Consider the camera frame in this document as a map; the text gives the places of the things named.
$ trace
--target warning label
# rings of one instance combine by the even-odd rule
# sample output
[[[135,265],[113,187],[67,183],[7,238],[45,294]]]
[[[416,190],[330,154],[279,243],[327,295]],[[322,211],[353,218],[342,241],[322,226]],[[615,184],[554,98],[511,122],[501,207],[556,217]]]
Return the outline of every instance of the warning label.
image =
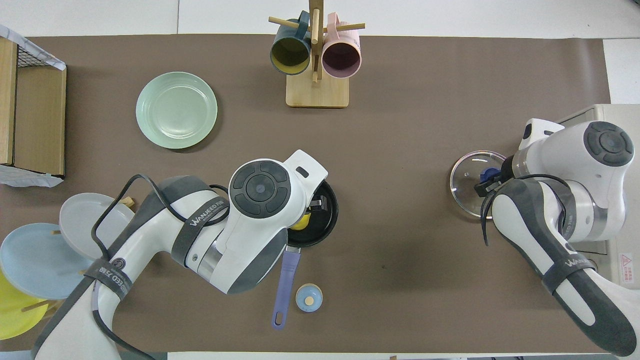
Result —
[[[633,284],[634,282],[634,256],[630,252],[620,254],[620,268],[622,270],[622,282]]]

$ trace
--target green plate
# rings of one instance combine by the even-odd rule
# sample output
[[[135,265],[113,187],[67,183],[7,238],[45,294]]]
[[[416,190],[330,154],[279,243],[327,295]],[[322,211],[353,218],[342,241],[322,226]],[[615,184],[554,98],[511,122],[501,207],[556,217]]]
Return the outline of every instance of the green plate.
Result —
[[[183,149],[202,141],[217,116],[213,90],[188,72],[167,72],[149,81],[136,104],[142,133],[167,149]]]

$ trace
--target black cable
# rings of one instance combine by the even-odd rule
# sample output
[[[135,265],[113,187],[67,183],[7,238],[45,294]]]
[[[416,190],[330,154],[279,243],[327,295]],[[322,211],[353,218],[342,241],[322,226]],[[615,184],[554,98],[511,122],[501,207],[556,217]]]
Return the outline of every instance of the black cable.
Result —
[[[104,323],[104,321],[102,321],[102,318],[100,317],[100,312],[98,310],[93,310],[92,313],[93,313],[93,320],[95,321],[95,324],[98,325],[98,328],[106,336],[108,336],[111,340],[113,340],[116,344],[120,345],[121,347],[125,348],[126,350],[136,355],[144,357],[145,359],[156,360],[153,356],[134,347],[133,345],[130,345],[128,342],[124,341],[118,335],[116,335],[113,331],[111,331],[111,329],[109,329],[109,327]]]
[[[114,199],[114,201],[109,205],[109,207],[107,208],[107,210],[105,210],[102,215],[98,218],[98,221],[96,221],[96,223],[93,225],[92,229],[91,229],[91,237],[93,239],[93,241],[98,245],[98,247],[100,248],[100,251],[102,252],[102,258],[109,261],[110,260],[110,256],[109,256],[109,251],[107,250],[107,248],[104,246],[103,242],[100,240],[100,238],[98,238],[96,232],[98,227],[101,225],[102,221],[107,217],[107,215],[111,212],[111,210],[113,208],[115,208],[115,206],[120,202],[120,200],[122,200],[122,197],[124,197],[124,195],[127,193],[127,190],[129,190],[129,187],[131,187],[131,185],[133,184],[133,182],[137,179],[144,179],[147,181],[147,183],[153,188],[154,194],[158,197],[158,199],[160,200],[160,202],[162,202],[162,204],[164,205],[164,207],[169,210],[169,212],[178,220],[180,220],[181,222],[187,222],[187,219],[184,218],[182,215],[180,215],[172,206],[171,204],[169,204],[169,202],[166,200],[166,198],[164,197],[164,194],[162,193],[162,191],[157,187],[156,183],[154,183],[153,180],[151,180],[151,178],[149,178],[146,175],[143,174],[136,174],[134,176],[132,176],[128,181],[127,184],[122,188],[122,191],[120,191],[120,194],[118,194],[118,197],[116,199]],[[228,193],[228,189],[225,188],[222,185],[209,185],[209,187],[211,189],[220,189],[223,190],[225,193]],[[213,219],[208,221],[204,226],[211,226],[211,225],[215,225],[220,223],[222,220],[224,220],[228,215],[229,215],[229,211],[230,209],[228,208],[228,203],[227,203],[227,212],[217,218],[217,219]],[[155,360],[151,355],[147,354],[146,352],[134,347],[133,345],[130,345],[129,343],[127,343],[126,341],[124,341],[123,339],[121,339],[118,335],[116,335],[113,331],[111,331],[111,329],[109,329],[109,327],[104,323],[104,321],[102,320],[102,318],[100,317],[100,311],[98,309],[93,310],[93,321],[95,322],[95,324],[98,326],[98,328],[102,331],[103,334],[105,334],[109,339],[113,340],[116,344],[120,345],[121,347],[127,349],[128,351],[137,354],[141,357],[144,357],[147,360]]]
[[[601,252],[594,252],[594,251],[584,251],[584,250],[576,250],[577,252],[584,252],[586,254],[596,254],[596,255],[609,255],[609,254],[602,254]]]
[[[212,184],[212,185],[209,185],[209,187],[212,188],[212,189],[220,189],[220,190],[224,191],[227,195],[229,194],[229,189],[227,189],[226,187],[224,187],[222,185]]]
[[[547,184],[547,186],[549,186],[549,190],[551,190],[551,192],[554,193],[554,196],[556,197],[556,200],[558,201],[558,204],[560,204],[560,214],[558,214],[558,232],[560,234],[563,234],[564,233],[563,227],[564,227],[564,224],[565,224],[564,221],[566,220],[566,206],[564,205],[564,203],[560,199],[560,196],[554,190],[553,186],[550,186],[548,183],[546,183],[544,181],[541,181],[541,183],[545,183],[545,184]]]
[[[111,212],[111,210],[113,208],[115,208],[115,206],[120,202],[120,200],[122,200],[122,198],[124,197],[124,195],[127,193],[127,190],[129,190],[129,187],[131,187],[131,185],[133,184],[133,182],[137,179],[144,179],[147,181],[147,183],[152,187],[154,194],[158,197],[158,199],[160,200],[160,202],[162,202],[162,205],[169,210],[169,212],[178,220],[180,220],[181,222],[186,222],[187,219],[184,218],[182,215],[180,215],[174,208],[173,206],[171,206],[171,204],[166,200],[166,197],[164,197],[164,194],[162,193],[162,191],[157,187],[156,183],[151,180],[151,178],[149,178],[148,176],[144,175],[144,174],[136,174],[133,175],[128,181],[127,184],[122,188],[122,191],[120,191],[120,194],[118,194],[118,197],[116,197],[116,199],[114,199],[114,201],[109,205],[109,207],[107,208],[107,210],[105,210],[102,215],[98,218],[98,221],[96,221],[96,223],[93,225],[93,227],[91,228],[91,237],[93,239],[93,241],[98,245],[98,248],[100,248],[100,251],[102,252],[102,258],[105,260],[110,260],[111,257],[109,256],[109,251],[107,250],[107,248],[104,246],[103,242],[98,238],[96,231],[98,229],[98,227],[100,226],[100,224],[102,223],[102,221],[107,217],[107,215]],[[228,193],[228,189],[225,188],[222,185],[209,185],[210,188],[217,188],[220,190],[223,190],[225,193]],[[226,219],[226,217],[229,215],[229,209],[227,209],[227,212],[217,218],[217,219],[213,219],[208,221],[204,226],[212,226],[215,224],[218,224],[219,222],[221,222],[222,220]]]
[[[561,178],[557,177],[557,176],[553,176],[553,175],[547,175],[547,174],[530,174],[530,175],[524,175],[524,176],[520,176],[520,177],[516,177],[516,180],[525,180],[525,179],[530,179],[532,177],[544,177],[547,179],[551,179],[551,180],[556,180],[558,183],[561,183],[562,185],[565,185],[567,188],[569,188],[569,190],[571,190],[571,187],[569,186],[569,184],[562,180]],[[557,199],[557,194],[553,191],[553,189],[551,190],[554,195],[556,196]],[[489,246],[489,239],[486,237],[486,220],[487,220],[487,216],[489,215],[489,209],[491,208],[491,205],[493,204],[493,200],[495,199],[496,195],[498,193],[496,192],[496,190],[492,190],[489,192],[489,194],[487,194],[486,197],[484,197],[484,200],[482,201],[482,205],[480,205],[480,225],[482,227],[482,234],[483,234],[483,238],[484,238],[484,244],[486,246]],[[561,213],[566,214],[566,208],[564,206],[564,204],[558,200],[558,202],[560,203],[560,207],[561,207]]]

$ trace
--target light blue plate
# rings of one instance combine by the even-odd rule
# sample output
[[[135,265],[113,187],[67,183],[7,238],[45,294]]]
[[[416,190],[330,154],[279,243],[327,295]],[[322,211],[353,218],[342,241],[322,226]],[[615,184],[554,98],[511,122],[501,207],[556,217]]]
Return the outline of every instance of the light blue plate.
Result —
[[[40,299],[62,300],[83,279],[91,260],[76,253],[54,224],[29,224],[13,230],[0,246],[0,265],[18,290]]]
[[[217,116],[213,90],[188,72],[167,72],[149,81],[136,104],[142,133],[167,149],[184,149],[202,141]]]

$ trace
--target mug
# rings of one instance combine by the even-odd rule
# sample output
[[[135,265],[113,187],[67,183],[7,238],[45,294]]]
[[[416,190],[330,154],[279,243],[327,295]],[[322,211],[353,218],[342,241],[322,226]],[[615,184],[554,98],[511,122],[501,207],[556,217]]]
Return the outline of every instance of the mug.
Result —
[[[322,49],[322,67],[335,78],[350,78],[360,69],[362,54],[360,52],[360,35],[358,30],[340,31],[337,26],[348,25],[340,22],[333,12],[328,16],[327,34],[324,36]]]
[[[307,69],[311,62],[311,34],[309,13],[302,11],[297,22],[298,28],[280,25],[271,46],[271,63],[277,71],[287,75],[296,75]]]

